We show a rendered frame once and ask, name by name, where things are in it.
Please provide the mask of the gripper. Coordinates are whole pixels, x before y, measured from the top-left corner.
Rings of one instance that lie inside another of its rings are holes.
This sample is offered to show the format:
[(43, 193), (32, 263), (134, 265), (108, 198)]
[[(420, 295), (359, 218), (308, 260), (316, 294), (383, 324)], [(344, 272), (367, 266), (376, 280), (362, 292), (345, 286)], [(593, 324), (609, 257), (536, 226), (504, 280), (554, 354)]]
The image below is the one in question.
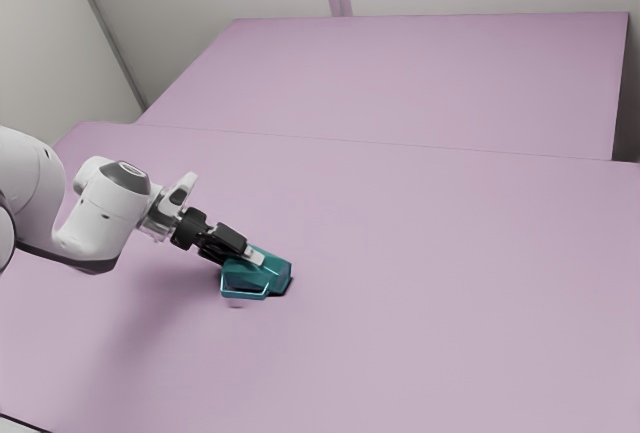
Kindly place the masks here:
[(265, 255), (250, 246), (247, 239), (224, 223), (209, 225), (207, 215), (194, 207), (181, 214), (170, 242), (182, 249), (196, 246), (211, 255), (215, 263), (223, 264), (229, 258), (239, 258), (254, 265), (262, 265)]

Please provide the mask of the teal faceted mug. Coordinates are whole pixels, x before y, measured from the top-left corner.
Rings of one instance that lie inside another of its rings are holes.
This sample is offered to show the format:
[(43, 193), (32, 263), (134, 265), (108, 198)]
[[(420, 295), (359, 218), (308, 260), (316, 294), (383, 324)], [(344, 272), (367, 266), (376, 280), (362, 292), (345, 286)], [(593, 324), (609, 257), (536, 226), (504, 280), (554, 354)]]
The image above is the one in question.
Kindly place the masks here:
[(249, 248), (249, 256), (228, 258), (222, 264), (222, 296), (248, 300), (283, 296), (291, 282), (292, 264), (257, 246)]

